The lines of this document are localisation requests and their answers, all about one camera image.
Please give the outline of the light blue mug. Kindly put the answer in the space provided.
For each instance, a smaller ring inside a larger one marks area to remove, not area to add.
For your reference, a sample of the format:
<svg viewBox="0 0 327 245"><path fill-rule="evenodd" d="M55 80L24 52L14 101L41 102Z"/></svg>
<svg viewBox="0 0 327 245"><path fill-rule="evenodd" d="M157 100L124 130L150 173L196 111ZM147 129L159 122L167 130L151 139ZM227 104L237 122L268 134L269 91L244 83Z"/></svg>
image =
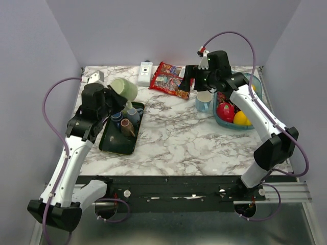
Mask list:
<svg viewBox="0 0 327 245"><path fill-rule="evenodd" d="M196 94L195 107L198 112L207 112L212 101L213 94L209 91L198 91Z"/></svg>

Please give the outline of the light green mug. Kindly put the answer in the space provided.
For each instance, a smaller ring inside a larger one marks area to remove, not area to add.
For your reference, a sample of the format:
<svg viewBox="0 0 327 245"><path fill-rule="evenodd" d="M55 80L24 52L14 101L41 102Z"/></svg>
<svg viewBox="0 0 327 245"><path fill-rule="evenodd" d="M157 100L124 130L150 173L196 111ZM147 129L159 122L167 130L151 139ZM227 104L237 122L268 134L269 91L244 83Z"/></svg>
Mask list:
<svg viewBox="0 0 327 245"><path fill-rule="evenodd" d="M126 113L133 107L132 102L136 99L138 94L137 86L125 78L115 78L109 85L117 94L127 99L126 106L123 109L123 112Z"/></svg>

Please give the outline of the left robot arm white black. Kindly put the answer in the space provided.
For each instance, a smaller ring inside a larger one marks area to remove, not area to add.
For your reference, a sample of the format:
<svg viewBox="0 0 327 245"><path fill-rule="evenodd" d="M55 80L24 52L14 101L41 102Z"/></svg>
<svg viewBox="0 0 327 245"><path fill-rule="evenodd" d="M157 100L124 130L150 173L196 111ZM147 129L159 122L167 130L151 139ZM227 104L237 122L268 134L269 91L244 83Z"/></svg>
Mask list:
<svg viewBox="0 0 327 245"><path fill-rule="evenodd" d="M78 192L74 187L104 120L122 111L127 103L110 86L99 83L85 85L81 99L81 106L68 121L63 152L51 180L40 198L29 201L27 207L39 223L67 232L76 229L82 212L93 202L113 197L113 189L103 177L94 178Z"/></svg>

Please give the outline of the brown striped mug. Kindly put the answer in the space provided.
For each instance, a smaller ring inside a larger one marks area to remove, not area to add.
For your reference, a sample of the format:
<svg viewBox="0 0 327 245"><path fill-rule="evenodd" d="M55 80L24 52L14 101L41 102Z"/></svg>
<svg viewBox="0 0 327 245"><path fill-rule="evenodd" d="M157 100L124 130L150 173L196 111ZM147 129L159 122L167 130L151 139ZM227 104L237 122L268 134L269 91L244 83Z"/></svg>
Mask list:
<svg viewBox="0 0 327 245"><path fill-rule="evenodd" d="M130 120L124 118L120 122L121 133L126 137L135 137L134 126Z"/></svg>

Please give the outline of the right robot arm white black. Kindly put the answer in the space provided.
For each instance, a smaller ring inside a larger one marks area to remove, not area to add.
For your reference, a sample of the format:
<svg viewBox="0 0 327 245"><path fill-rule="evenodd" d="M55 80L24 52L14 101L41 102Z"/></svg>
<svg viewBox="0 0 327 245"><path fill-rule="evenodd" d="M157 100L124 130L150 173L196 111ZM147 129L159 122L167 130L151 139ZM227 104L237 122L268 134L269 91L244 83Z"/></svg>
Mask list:
<svg viewBox="0 0 327 245"><path fill-rule="evenodd" d="M189 92L215 89L223 93L247 116L262 144L254 151L254 162L240 177L235 194L241 200L253 195L253 188L278 164L294 152L298 130L279 121L255 94L241 72L232 72L225 51L205 52L200 65L187 65L179 90Z"/></svg>

